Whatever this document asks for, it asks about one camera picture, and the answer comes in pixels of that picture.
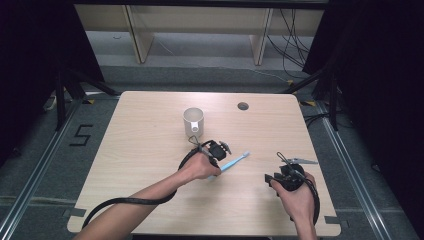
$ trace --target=wrist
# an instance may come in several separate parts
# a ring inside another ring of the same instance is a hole
[[[194,180],[193,174],[188,169],[180,169],[175,173],[180,186],[185,185]]]
[[[312,219],[299,219],[294,221],[297,235],[300,240],[316,240],[317,235]]]

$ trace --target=gray carpet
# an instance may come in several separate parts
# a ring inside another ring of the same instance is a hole
[[[276,93],[288,88],[287,80],[300,81],[288,76],[284,71],[258,73],[225,68],[102,67],[102,71],[108,85],[118,91]],[[299,72],[290,74],[306,76]],[[95,90],[90,86],[85,88],[87,91]],[[300,101],[311,100],[312,89],[313,84],[299,90],[296,96]],[[78,198],[117,101],[108,97],[96,97],[93,104],[82,104],[78,108],[12,239],[70,239],[74,236],[66,228],[68,211]],[[318,113],[317,108],[313,106],[302,106],[301,110],[305,116]],[[22,156],[9,159],[0,169],[2,218],[7,214],[13,197],[20,193],[51,139],[56,124],[55,114],[55,111],[49,111],[40,115],[31,133],[21,145]],[[418,239],[383,177],[370,168],[373,161],[351,126],[348,116],[339,114],[337,119],[339,134],[393,239]],[[84,139],[75,137],[82,124],[92,125],[82,128],[80,132],[91,137],[85,146],[71,146],[83,143]],[[322,120],[311,124],[309,133],[342,226],[340,236],[335,239],[376,239]],[[293,238],[274,237],[274,239]]]

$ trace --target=forearm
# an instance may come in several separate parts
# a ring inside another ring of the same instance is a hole
[[[295,222],[297,236],[300,240],[317,240],[315,226],[310,221]]]
[[[191,176],[184,171],[178,171],[130,197],[161,199],[191,180]],[[122,239],[156,207],[157,205],[115,204],[95,218],[75,239]]]

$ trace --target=metal rail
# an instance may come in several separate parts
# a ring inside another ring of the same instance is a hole
[[[16,198],[16,201],[12,205],[12,208],[9,210],[7,216],[3,219],[0,227],[1,239],[10,239],[12,237],[12,234],[18,226],[22,216],[24,215],[32,196],[40,185],[43,176],[46,173],[53,159],[54,154],[59,148],[63,136],[68,130],[69,123],[71,122],[72,117],[75,115],[75,112],[77,111],[81,103],[82,99],[74,100],[71,103],[71,106],[68,110],[67,120],[64,122],[63,126],[54,133],[52,139],[49,142],[49,145],[47,146],[40,160],[38,161],[37,166],[31,173],[31,176],[29,177],[27,183],[25,184],[19,196]]]
[[[317,106],[319,113],[327,112],[325,106],[323,106],[323,103],[318,102]],[[361,176],[356,170],[352,158],[350,157],[346,147],[344,146],[339,133],[337,131],[334,131],[328,119],[325,118],[323,121],[327,133],[330,136],[330,139],[337,151],[337,154],[339,155],[341,163],[345,169],[347,176],[349,177],[353,190],[355,191],[356,196],[358,197],[358,200],[364,210],[364,213],[367,216],[368,221],[370,222],[374,234],[376,235],[377,239],[392,239],[392,236],[390,235],[381,214],[379,213],[371,196],[369,195],[368,190],[361,179]]]

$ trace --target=wooden table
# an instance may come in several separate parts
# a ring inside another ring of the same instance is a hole
[[[247,103],[247,110],[238,104]],[[71,232],[79,232],[85,217],[101,202],[126,197],[175,172],[194,147],[184,133],[182,114],[199,107],[205,113],[201,141],[229,144],[233,155],[220,165],[250,151],[248,158],[213,179],[181,187],[176,196],[156,210],[133,234],[293,236],[281,201],[264,174],[279,170],[276,153],[287,158],[316,160],[297,100],[292,95],[198,92],[125,92],[122,94],[93,162],[72,216]],[[303,165],[315,176],[321,200],[316,224],[319,236],[337,236],[335,217],[319,164]]]

